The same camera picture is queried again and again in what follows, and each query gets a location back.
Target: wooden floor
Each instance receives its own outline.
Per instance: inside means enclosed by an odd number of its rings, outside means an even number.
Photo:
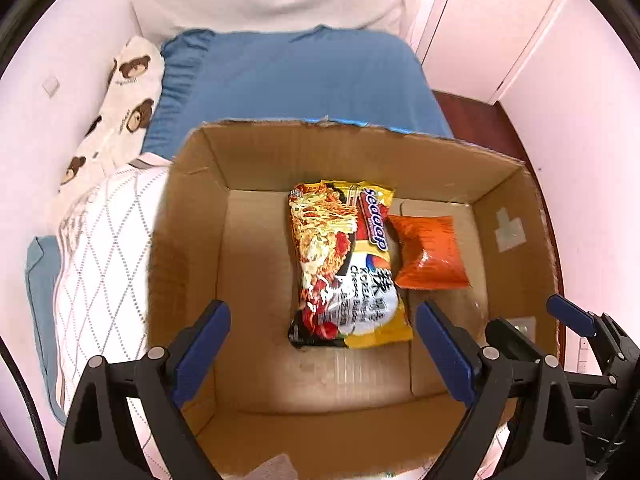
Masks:
[[[500,103],[489,106],[442,92],[434,92],[434,95],[457,139],[528,162],[518,134]]]

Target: instant noodle package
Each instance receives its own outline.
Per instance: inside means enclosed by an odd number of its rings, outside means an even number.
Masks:
[[[302,272],[294,346],[366,348],[409,341],[412,330],[391,275],[384,222],[393,191],[323,180],[289,194]]]

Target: orange snack packet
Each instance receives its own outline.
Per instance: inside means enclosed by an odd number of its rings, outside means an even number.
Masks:
[[[402,246],[400,288],[437,290],[469,286],[453,231],[453,218],[388,216]]]

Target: door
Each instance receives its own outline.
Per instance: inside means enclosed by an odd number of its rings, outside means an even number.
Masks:
[[[489,102],[553,0],[447,0],[422,64],[434,90]]]

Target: blue gripper pad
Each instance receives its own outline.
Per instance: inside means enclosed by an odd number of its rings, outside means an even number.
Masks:
[[[215,300],[196,324],[180,332],[169,346],[170,354],[173,349],[173,352],[182,355],[179,362],[170,364],[174,368],[175,385],[172,399],[178,408],[195,397],[230,328],[229,307]]]
[[[546,300],[546,311],[580,337],[594,337],[596,335],[596,325],[591,314],[558,294],[554,294]]]
[[[476,398],[473,367],[427,302],[418,305],[415,327],[451,396],[471,406]]]

